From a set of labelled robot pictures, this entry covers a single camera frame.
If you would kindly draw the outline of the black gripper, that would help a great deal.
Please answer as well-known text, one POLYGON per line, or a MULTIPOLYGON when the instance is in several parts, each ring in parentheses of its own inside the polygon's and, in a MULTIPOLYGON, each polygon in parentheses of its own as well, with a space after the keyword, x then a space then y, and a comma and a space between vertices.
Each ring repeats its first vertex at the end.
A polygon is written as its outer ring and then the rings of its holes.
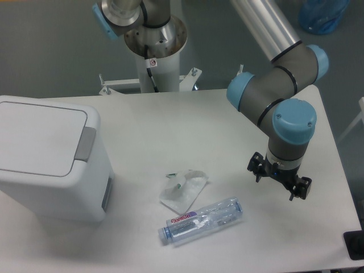
POLYGON ((312 179, 308 177, 298 177, 297 172, 300 165, 293 169, 281 169, 274 167, 268 160, 258 152, 251 157, 247 170, 255 175, 255 181, 258 183, 262 177, 270 177, 280 182, 285 189, 291 190, 289 200, 300 198, 305 200, 311 190, 312 179))

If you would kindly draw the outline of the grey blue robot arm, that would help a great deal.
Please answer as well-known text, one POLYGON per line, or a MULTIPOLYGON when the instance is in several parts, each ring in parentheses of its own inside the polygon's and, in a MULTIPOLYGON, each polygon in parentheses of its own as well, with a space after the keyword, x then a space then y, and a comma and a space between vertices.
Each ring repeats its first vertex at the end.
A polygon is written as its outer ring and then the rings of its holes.
MULTIPOLYGON (((296 94, 326 74, 328 57, 320 47, 303 44, 274 1, 232 5, 273 66, 262 77, 239 72, 227 88, 229 102, 268 136, 266 154, 255 153, 247 169, 257 179, 280 182, 292 198, 305 199, 312 181, 297 172, 317 116, 296 94)), ((172 58, 185 46, 187 31, 171 14, 170 1, 99 1, 92 10, 105 34, 123 37, 137 58, 143 93, 182 89, 172 58)))

